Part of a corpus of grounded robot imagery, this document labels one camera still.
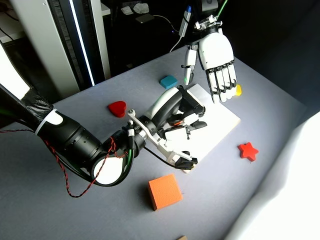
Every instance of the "orange block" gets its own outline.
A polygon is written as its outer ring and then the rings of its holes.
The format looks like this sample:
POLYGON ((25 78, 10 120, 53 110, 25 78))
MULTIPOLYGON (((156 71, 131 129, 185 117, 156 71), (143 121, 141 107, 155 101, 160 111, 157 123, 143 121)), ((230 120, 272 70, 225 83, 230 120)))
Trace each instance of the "orange block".
POLYGON ((149 181, 154 210, 162 209, 183 199, 174 174, 149 181))

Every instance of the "tabletop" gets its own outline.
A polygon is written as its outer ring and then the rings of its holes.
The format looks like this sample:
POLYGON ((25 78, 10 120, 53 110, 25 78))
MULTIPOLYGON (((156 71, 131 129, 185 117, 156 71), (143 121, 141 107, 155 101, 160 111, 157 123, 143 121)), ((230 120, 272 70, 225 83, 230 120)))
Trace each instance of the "tabletop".
MULTIPOLYGON (((180 48, 55 104, 101 141, 126 125, 106 108, 125 101, 142 115, 164 88, 159 80, 173 75, 183 84, 186 48, 180 48)), ((235 60, 242 95, 224 105, 241 122, 186 174, 141 151, 123 183, 93 186, 78 199, 66 192, 64 175, 43 142, 30 132, 0 136, 0 236, 21 239, 190 240, 223 238, 280 153, 305 107, 265 77, 235 60), (259 150, 250 163, 240 158, 239 144, 259 150), (148 181, 174 173, 183 200, 153 211, 148 181)), ((209 91, 199 61, 194 83, 209 91)), ((21 128, 17 123, 7 129, 21 128)), ((70 190, 88 183, 69 174, 70 190)))

